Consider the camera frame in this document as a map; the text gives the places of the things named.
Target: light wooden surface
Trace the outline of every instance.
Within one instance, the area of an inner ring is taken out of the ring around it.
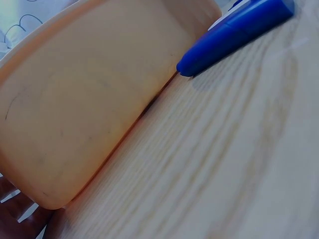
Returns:
[[[0,172],[57,209],[84,187],[183,53],[212,0],[82,0],[0,61]]]
[[[297,8],[177,76],[46,238],[319,238],[319,1]]]

